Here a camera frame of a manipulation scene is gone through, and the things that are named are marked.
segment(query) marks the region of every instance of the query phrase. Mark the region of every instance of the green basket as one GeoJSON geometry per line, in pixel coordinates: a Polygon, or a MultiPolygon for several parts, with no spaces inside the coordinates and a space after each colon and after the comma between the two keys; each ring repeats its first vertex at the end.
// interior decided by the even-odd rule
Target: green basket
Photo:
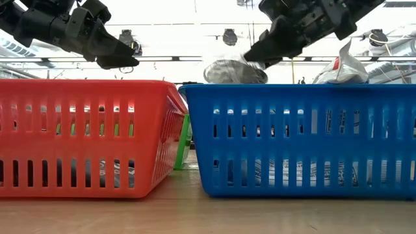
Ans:
{"type": "Polygon", "coordinates": [[[176,162],[174,169],[178,170],[182,168],[183,162],[188,158],[188,152],[190,148],[190,140],[192,139],[192,128],[190,127],[189,115],[185,115],[183,119],[181,139],[179,140],[179,146],[177,149],[176,162]]]}

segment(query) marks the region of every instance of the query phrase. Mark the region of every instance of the wooden floor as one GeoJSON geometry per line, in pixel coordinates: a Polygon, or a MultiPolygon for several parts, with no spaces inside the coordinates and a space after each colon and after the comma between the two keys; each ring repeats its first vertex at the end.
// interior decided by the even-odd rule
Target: wooden floor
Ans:
{"type": "Polygon", "coordinates": [[[0,200],[2,234],[414,234],[415,217],[408,201],[212,199],[197,170],[172,172],[143,200],[0,200]]]}

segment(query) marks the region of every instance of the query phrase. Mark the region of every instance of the plastic basket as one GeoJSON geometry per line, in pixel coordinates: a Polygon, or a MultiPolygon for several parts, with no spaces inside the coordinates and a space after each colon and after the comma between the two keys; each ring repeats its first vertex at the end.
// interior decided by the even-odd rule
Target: plastic basket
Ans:
{"type": "Polygon", "coordinates": [[[188,85],[212,196],[414,198],[415,85],[188,85]]]}
{"type": "Polygon", "coordinates": [[[0,80],[0,196],[143,197],[186,113],[161,81],[0,80]]]}
{"type": "Polygon", "coordinates": [[[177,149],[177,156],[175,161],[175,170],[181,169],[183,162],[188,158],[190,141],[192,139],[192,128],[190,127],[190,118],[187,114],[183,120],[181,140],[177,149]]]}

